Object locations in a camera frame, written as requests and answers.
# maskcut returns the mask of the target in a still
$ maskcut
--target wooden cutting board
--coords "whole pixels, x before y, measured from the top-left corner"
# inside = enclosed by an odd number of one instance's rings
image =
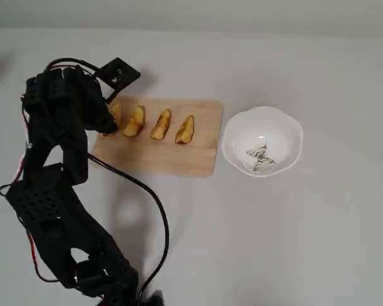
[[[221,102],[122,96],[118,96],[114,102],[122,106],[123,124],[114,136],[97,136],[93,155],[120,170],[202,177],[212,174],[223,116]],[[122,130],[137,105],[143,105],[146,109],[145,126],[138,136],[126,137]],[[162,140],[151,139],[151,130],[166,108],[172,112],[166,137]],[[194,116],[193,139],[186,145],[178,145],[174,143],[174,137],[188,115]]]

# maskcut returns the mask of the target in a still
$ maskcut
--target apple slice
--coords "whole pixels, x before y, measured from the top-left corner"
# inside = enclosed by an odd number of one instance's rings
[[[136,106],[129,123],[123,130],[123,134],[127,137],[137,136],[145,125],[145,108],[143,106]]]
[[[151,138],[155,140],[162,140],[164,139],[167,130],[170,126],[170,118],[172,114],[170,110],[164,110],[159,116],[158,122],[156,123],[155,127],[151,131]]]
[[[117,102],[112,102],[110,105],[108,105],[108,110],[109,110],[110,114],[113,116],[114,122],[116,123],[117,129],[119,130],[119,128],[122,125],[122,107],[121,107],[121,105]],[[103,136],[114,136],[114,135],[115,135],[115,133],[103,134]]]
[[[185,145],[191,142],[194,134],[194,118],[193,116],[187,116],[181,124],[179,131],[176,133],[174,142]]]

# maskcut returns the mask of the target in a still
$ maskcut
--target black robotic arm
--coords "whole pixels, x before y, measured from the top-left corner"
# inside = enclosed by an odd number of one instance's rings
[[[59,65],[60,62],[79,65]],[[94,73],[86,72],[80,65]],[[119,58],[102,68],[76,59],[58,59],[42,74],[27,81],[22,96],[23,111],[29,114],[26,122],[29,141],[19,173],[8,184],[6,199],[58,281],[86,296],[102,296],[99,305],[163,305],[159,296],[142,301],[151,278],[138,292],[137,271],[108,232],[86,212],[72,188],[87,180],[89,158],[132,180],[153,196],[163,216],[167,239],[162,260],[151,276],[156,275],[169,246],[163,207],[148,186],[88,154],[85,133],[85,130],[99,133],[117,130],[107,105],[139,76],[138,71]],[[97,78],[114,89],[109,98],[103,97]],[[57,145],[63,151],[63,162],[44,166]],[[88,259],[76,262],[72,248],[87,253]]]

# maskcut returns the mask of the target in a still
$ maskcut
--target white tabletop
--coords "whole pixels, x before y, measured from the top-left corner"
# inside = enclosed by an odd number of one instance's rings
[[[300,161],[254,179],[218,151],[208,178],[134,173],[160,196],[170,254],[151,291],[168,306],[383,305],[383,40],[123,30],[0,30],[0,185],[24,148],[19,96],[58,57],[142,72],[125,94],[218,99],[222,129],[271,105],[304,129]],[[90,145],[94,133],[89,134]],[[51,160],[59,159],[59,152]],[[76,191],[144,275],[163,226],[153,200],[103,169]],[[42,273],[51,274],[43,263]],[[26,234],[0,198],[0,305],[96,305],[34,274]]]

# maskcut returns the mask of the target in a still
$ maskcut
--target white bowl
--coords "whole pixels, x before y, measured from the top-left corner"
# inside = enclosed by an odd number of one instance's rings
[[[301,125],[286,113],[260,106],[238,113],[225,126],[225,159],[252,177],[267,177],[292,167],[302,151]]]

